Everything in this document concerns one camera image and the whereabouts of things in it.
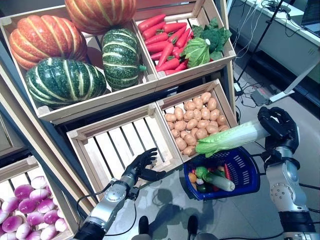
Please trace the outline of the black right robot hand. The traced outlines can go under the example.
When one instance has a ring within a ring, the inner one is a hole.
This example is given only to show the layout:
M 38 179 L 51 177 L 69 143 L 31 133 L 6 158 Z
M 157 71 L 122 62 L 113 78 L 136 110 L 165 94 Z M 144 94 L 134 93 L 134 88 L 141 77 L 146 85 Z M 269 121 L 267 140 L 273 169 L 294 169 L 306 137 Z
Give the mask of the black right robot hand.
M 286 147 L 293 154 L 299 146 L 299 131 L 297 124 L 287 111 L 280 107 L 259 109 L 257 118 L 262 127 L 269 133 L 265 138 L 265 148 L 272 150 Z

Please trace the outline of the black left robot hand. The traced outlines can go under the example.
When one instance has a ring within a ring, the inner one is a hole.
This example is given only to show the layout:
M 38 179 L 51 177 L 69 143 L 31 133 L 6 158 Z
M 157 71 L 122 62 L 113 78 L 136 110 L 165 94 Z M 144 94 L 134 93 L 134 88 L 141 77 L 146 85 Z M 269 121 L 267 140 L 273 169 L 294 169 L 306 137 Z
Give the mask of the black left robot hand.
M 151 148 L 138 155 L 133 162 L 126 167 L 120 180 L 132 187 L 138 182 L 139 178 L 148 182 L 156 182 L 163 179 L 166 176 L 166 171 L 147 169 L 147 166 L 152 165 L 154 161 L 157 160 L 157 150 L 156 147 Z

